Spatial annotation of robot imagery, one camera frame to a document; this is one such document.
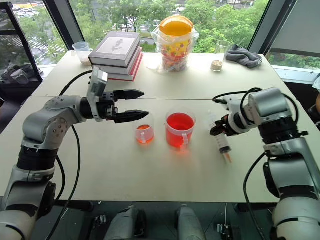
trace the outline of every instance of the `clear plastic cup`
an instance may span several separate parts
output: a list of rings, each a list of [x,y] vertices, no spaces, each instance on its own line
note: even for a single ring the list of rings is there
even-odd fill
[[[150,143],[155,138],[154,118],[149,115],[133,122],[135,139],[140,144]]]
[[[89,43],[85,41],[79,41],[73,44],[72,47],[75,50],[80,62],[85,66],[90,66],[91,62],[88,56],[93,51],[93,49],[89,48]]]
[[[230,50],[230,46],[230,42],[226,40],[219,40],[216,42],[213,60],[210,67],[212,71],[221,71],[224,61],[226,60],[227,52]]]
[[[196,125],[195,114],[186,107],[176,107],[166,114],[165,137],[168,144],[180,148],[188,145]]]

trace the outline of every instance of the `white plastic cup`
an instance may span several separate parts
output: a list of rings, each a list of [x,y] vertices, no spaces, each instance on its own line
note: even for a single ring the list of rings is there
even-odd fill
[[[186,107],[175,107],[166,114],[165,136],[169,145],[180,148],[189,144],[194,127],[195,114]]]
[[[75,50],[80,62],[85,66],[90,66],[91,62],[88,56],[93,51],[93,49],[89,48],[89,43],[85,41],[79,41],[73,44],[72,47]]]

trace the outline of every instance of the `red liquid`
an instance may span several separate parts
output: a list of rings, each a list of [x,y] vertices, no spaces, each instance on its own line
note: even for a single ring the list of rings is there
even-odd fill
[[[169,124],[170,127],[179,131],[189,130],[195,125],[194,120],[185,113],[174,113],[167,118],[166,122]],[[191,135],[192,132],[187,134],[188,142],[190,141]],[[165,136],[166,141],[171,146],[179,148],[184,144],[183,136],[171,133],[168,127],[165,128]]]

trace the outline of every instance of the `syringe tip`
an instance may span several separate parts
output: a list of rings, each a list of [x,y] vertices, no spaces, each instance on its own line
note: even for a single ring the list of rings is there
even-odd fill
[[[223,154],[223,156],[226,158],[226,159],[228,159],[228,161],[230,162],[230,163],[232,163],[232,160],[231,160],[231,157],[230,157],[230,155],[229,155],[229,153],[224,153]]]

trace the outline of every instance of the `plastic bag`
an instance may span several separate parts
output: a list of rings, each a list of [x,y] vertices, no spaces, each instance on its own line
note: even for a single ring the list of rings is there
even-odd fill
[[[156,51],[162,55],[161,64],[156,68],[158,72],[180,72],[186,69],[188,55],[199,37],[194,27],[188,34],[171,36],[161,32],[158,26],[151,32],[151,36],[155,41]]]

